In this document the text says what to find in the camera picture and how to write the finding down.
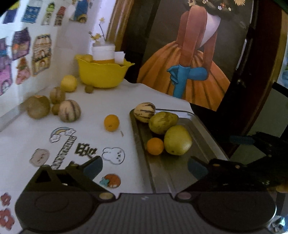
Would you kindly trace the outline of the girl with bear drawing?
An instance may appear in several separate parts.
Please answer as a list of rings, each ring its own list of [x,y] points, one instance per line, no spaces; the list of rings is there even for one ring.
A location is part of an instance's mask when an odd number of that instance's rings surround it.
[[[88,9],[92,7],[92,4],[93,2],[90,0],[72,1],[72,5],[75,6],[75,11],[70,17],[70,20],[85,24],[87,22]]]

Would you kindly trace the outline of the yellow lemon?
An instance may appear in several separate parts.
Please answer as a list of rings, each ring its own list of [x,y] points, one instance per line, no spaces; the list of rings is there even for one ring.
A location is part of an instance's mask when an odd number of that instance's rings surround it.
[[[74,92],[77,89],[77,79],[72,75],[66,75],[60,83],[60,88],[65,92]]]

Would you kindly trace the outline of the small olive fruit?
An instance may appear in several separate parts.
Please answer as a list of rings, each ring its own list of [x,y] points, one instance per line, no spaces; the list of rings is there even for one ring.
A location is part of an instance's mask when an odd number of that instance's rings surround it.
[[[91,85],[86,85],[84,90],[86,93],[91,94],[94,91],[94,87]]]

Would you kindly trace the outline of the woman in orange dress poster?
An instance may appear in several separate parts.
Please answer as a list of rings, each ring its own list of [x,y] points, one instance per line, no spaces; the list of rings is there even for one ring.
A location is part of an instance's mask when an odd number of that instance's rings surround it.
[[[230,85],[213,61],[221,21],[233,19],[245,1],[188,1],[177,38],[140,68],[138,83],[216,111]]]

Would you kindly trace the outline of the small orange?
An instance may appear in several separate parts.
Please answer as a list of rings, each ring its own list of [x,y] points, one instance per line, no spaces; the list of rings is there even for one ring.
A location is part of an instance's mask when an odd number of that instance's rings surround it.
[[[151,155],[158,156],[160,155],[164,150],[164,143],[159,138],[151,138],[147,142],[147,151]]]
[[[114,114],[106,116],[103,123],[105,129],[109,132],[116,131],[120,125],[119,118]]]

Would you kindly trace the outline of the small brown-green fruit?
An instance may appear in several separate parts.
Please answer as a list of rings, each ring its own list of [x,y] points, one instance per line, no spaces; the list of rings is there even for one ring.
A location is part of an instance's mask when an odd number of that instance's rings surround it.
[[[59,113],[59,109],[60,109],[60,104],[59,103],[56,103],[52,106],[51,108],[51,112],[53,115],[58,115]]]

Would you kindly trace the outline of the white printed table cover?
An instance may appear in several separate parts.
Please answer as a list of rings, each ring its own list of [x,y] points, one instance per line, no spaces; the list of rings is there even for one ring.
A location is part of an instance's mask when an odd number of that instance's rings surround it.
[[[91,94],[87,94],[80,86],[75,92],[69,93],[67,98],[76,101],[82,110],[78,121],[63,123],[54,115],[34,120],[24,113],[1,132],[1,194],[8,194],[10,198],[10,204],[1,206],[1,210],[9,210],[10,218],[14,221],[11,229],[2,225],[1,233],[21,231],[14,207],[19,195],[37,171],[29,161],[31,156],[36,149],[46,149],[50,153],[47,163],[52,164],[68,139],[65,134],[61,134],[59,141],[51,143],[50,136],[55,129],[74,129],[76,136],[62,162],[62,168],[71,161],[82,164],[88,160],[87,156],[76,154],[80,143],[97,149],[97,155],[101,155],[105,148],[118,147],[125,152],[124,161],[119,165],[104,161],[103,170],[95,178],[95,182],[100,182],[105,175],[116,174],[120,177],[121,184],[113,189],[112,193],[144,194],[150,192],[144,184],[141,172],[130,111],[143,102],[151,102],[160,109],[191,110],[187,101],[160,93],[143,84],[131,84],[127,81],[114,89],[97,89]],[[116,115],[120,121],[119,128],[113,132],[104,127],[104,119],[110,114]]]

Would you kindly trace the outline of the large yellow-brown pear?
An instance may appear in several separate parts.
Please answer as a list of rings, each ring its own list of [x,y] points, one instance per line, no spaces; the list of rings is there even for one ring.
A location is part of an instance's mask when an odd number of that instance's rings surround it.
[[[167,130],[163,143],[169,154],[181,156],[191,148],[192,137],[183,125],[175,125]]]

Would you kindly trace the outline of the yellow-green pear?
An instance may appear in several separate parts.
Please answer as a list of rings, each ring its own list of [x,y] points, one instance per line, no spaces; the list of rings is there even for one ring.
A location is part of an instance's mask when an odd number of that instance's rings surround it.
[[[155,114],[148,123],[150,130],[156,134],[165,134],[172,126],[176,125],[179,117],[170,112],[159,112]]]

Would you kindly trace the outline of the dark metal baking tray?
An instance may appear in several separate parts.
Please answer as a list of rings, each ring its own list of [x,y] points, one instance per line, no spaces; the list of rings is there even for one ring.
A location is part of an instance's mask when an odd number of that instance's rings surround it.
[[[150,193],[176,195],[200,178],[188,170],[188,161],[227,160],[201,121],[191,112],[157,109],[145,122],[130,111],[144,184]]]

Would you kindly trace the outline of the brown kiwi-like fruit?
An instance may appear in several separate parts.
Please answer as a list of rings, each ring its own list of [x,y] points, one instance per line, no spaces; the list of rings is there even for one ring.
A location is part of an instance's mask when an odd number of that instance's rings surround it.
[[[33,119],[41,119],[50,113],[50,101],[46,96],[31,96],[24,102],[28,116]]]

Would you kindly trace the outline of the white paper cup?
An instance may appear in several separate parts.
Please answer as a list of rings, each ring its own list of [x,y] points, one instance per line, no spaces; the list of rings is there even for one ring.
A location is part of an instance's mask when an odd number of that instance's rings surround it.
[[[125,53],[123,51],[115,52],[114,61],[116,64],[123,65],[125,60]]]

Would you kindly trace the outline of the wooden door frame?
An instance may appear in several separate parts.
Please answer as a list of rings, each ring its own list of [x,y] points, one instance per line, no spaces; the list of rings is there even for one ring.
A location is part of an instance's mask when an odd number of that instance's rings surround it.
[[[121,50],[133,4],[134,0],[116,0],[106,35],[106,40],[114,43],[116,51]]]

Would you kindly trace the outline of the striped pepino melon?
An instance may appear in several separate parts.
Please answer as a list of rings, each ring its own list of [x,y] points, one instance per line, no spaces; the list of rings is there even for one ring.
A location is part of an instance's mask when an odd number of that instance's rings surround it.
[[[74,100],[65,100],[60,103],[58,116],[62,122],[74,122],[80,118],[81,108]]]
[[[143,102],[138,104],[134,111],[134,117],[143,123],[148,123],[149,120],[155,115],[156,107],[151,102]]]

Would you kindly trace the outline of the tan striped round fruit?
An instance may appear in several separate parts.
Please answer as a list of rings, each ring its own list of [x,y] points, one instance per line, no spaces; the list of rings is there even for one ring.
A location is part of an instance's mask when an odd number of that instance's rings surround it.
[[[60,87],[54,87],[50,91],[50,100],[52,104],[58,104],[65,101],[65,91]]]

